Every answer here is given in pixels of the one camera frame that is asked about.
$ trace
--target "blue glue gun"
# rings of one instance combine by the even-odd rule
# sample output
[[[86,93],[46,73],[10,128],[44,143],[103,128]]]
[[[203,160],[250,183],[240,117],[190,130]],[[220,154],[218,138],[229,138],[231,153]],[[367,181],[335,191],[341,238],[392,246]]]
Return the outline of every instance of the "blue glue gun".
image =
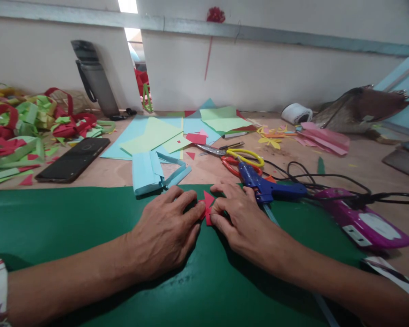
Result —
[[[308,192],[306,187],[300,183],[278,185],[267,181],[245,162],[240,162],[238,169],[244,184],[254,190],[258,204],[273,202],[274,198],[296,200],[303,198]]]

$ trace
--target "light blue paper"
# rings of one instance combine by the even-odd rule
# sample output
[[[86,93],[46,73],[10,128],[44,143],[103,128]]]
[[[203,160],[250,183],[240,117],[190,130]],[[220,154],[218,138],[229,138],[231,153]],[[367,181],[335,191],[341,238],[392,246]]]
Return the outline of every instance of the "light blue paper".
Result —
[[[178,164],[180,167],[165,180],[161,162]],[[132,175],[135,195],[153,192],[162,187],[177,185],[191,171],[182,160],[161,154],[155,150],[134,154]]]
[[[158,119],[175,127],[182,128],[182,117],[158,117]],[[103,152],[100,157],[120,160],[132,160],[132,157],[130,155],[121,150],[120,144],[131,139],[135,139],[138,136],[144,134],[147,120],[148,116],[136,115],[129,126],[127,126],[127,128],[124,130],[124,132],[121,133],[118,139],[105,152]],[[162,145],[157,147],[155,150],[164,155],[169,155],[175,159],[180,159],[181,150],[169,154]]]
[[[211,128],[208,124],[205,124],[201,120],[201,113],[200,109],[215,109],[215,103],[212,101],[212,99],[208,99],[202,106],[194,112],[192,115],[186,117],[183,121],[183,132],[185,134],[194,134],[202,129],[207,133],[208,138],[206,139],[206,144],[207,145],[212,145],[215,143],[216,140],[218,140],[222,135],[224,135],[224,132],[217,132],[213,128]]]

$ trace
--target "red paper flower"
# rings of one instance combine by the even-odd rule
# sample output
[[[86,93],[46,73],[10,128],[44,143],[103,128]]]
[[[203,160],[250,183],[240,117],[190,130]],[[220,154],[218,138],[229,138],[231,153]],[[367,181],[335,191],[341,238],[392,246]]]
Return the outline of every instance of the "red paper flower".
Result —
[[[219,7],[213,7],[209,9],[208,18],[206,19],[206,21],[223,23],[225,20],[226,16],[224,15],[224,11],[222,11]]]

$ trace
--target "tape roll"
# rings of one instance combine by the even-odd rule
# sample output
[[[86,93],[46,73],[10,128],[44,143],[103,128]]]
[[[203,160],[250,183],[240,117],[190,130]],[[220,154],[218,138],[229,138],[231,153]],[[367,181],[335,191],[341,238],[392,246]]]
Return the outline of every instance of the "tape roll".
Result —
[[[282,119],[292,125],[309,122],[312,120],[312,110],[301,104],[293,103],[282,111]]]

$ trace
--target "smartphone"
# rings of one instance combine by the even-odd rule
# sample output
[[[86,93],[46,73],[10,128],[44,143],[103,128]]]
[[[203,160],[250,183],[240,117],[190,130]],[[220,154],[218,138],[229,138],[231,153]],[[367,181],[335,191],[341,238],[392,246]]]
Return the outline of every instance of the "smartphone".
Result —
[[[109,139],[83,139],[36,175],[35,179],[41,183],[72,183],[109,143]]]

